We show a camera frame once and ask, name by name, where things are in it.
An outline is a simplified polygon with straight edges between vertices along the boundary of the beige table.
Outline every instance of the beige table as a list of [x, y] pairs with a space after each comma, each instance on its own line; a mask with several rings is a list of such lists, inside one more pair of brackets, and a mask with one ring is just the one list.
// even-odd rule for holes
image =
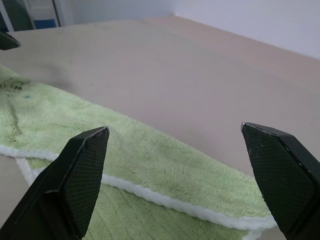
[[[0, 64], [129, 115], [241, 171], [252, 174], [243, 121], [294, 134], [320, 159], [318, 60], [179, 17], [13, 36], [22, 47], [1, 52]], [[0, 173], [1, 220], [27, 188], [16, 165], [2, 164], [12, 173]], [[284, 237], [274, 229], [264, 239]]]

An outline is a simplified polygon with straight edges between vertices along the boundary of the fuzzy fabric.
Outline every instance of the fuzzy fabric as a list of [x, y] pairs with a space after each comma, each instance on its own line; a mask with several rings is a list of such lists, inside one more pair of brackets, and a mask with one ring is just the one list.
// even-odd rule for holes
[[73, 136], [108, 126], [86, 239], [256, 240], [276, 225], [254, 178], [111, 109], [0, 67], [0, 154], [27, 182]]

